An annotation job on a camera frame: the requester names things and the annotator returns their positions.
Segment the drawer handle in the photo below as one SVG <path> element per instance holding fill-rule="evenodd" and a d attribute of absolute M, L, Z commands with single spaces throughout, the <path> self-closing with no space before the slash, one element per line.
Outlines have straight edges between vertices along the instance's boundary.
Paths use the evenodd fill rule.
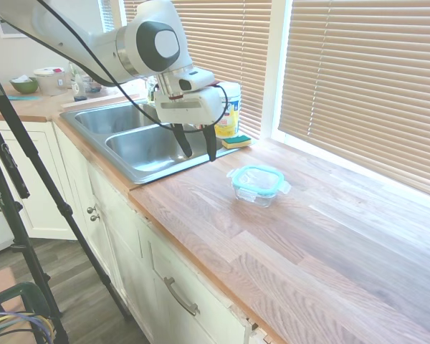
<path fill-rule="evenodd" d="M 167 289 L 169 289 L 169 292 L 171 292 L 173 298 L 175 300 L 177 300 L 177 302 L 180 304 L 181 307 L 183 307 L 186 312 L 188 312 L 189 314 L 193 315 L 194 317 L 196 316 L 198 310 L 198 305 L 196 303 L 192 304 L 192 305 L 187 305 L 180 296 L 178 296 L 178 294 L 176 293 L 176 291 L 172 288 L 172 284 L 175 282 L 175 279 L 173 277 L 171 278 L 167 278 L 164 277 L 164 283 L 166 283 L 166 287 Z"/>

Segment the dark floor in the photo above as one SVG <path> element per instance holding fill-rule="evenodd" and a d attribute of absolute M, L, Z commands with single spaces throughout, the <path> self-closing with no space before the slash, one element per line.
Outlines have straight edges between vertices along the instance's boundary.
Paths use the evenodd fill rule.
<path fill-rule="evenodd" d="M 134 320 L 124 321 L 77 242 L 33 239 L 49 286 L 63 311 L 70 344 L 148 344 Z M 32 281 L 20 253 L 0 252 L 0 269 L 11 267 L 17 282 Z"/>

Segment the window blinds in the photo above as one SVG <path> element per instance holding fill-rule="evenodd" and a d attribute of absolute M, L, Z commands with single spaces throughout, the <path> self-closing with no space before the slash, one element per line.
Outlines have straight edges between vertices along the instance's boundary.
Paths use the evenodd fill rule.
<path fill-rule="evenodd" d="M 430 0 L 294 0 L 279 129 L 430 194 Z"/>
<path fill-rule="evenodd" d="M 128 21 L 142 1 L 124 0 Z M 259 137 L 271 0 L 173 0 L 197 67 L 242 88 L 241 131 Z"/>
<path fill-rule="evenodd" d="M 102 19 L 102 27 L 104 32 L 109 32 L 115 29 L 115 23 L 113 22 L 113 13 L 110 0 L 98 0 L 100 18 Z"/>

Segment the white wall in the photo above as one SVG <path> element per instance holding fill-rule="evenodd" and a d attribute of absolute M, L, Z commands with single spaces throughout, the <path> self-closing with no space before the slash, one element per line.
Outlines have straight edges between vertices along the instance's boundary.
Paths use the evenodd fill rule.
<path fill-rule="evenodd" d="M 102 22 L 97 0 L 53 0 L 52 6 L 91 32 L 101 32 Z M 0 82 L 8 82 L 43 67 L 67 67 L 68 61 L 30 38 L 0 37 Z"/>

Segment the sink basin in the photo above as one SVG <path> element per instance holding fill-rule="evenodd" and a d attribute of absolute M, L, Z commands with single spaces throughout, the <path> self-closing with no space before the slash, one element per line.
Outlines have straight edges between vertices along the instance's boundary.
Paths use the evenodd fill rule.
<path fill-rule="evenodd" d="M 148 104 L 140 104 L 139 106 L 153 119 L 158 120 L 158 114 L 154 107 Z M 121 133 L 153 124 L 130 103 L 82 111 L 75 116 L 75 120 L 96 134 Z"/>
<path fill-rule="evenodd" d="M 158 119 L 153 106 L 145 103 L 138 106 Z M 153 124 L 129 102 L 70 111 L 62 113 L 61 117 L 136 184 L 148 183 L 209 161 L 203 133 L 186 134 L 193 151 L 187 158 L 170 130 Z M 194 129 L 190 125 L 184 128 Z M 220 140 L 217 140 L 216 148 L 217 158 L 236 151 L 225 149 Z"/>
<path fill-rule="evenodd" d="M 207 154 L 203 133 L 186 134 L 186 139 L 193 151 L 189 158 L 181 150 L 173 133 L 157 125 L 146 130 L 115 135 L 106 144 L 135 170 L 157 172 Z M 222 148 L 221 141 L 217 140 L 216 149 Z"/>

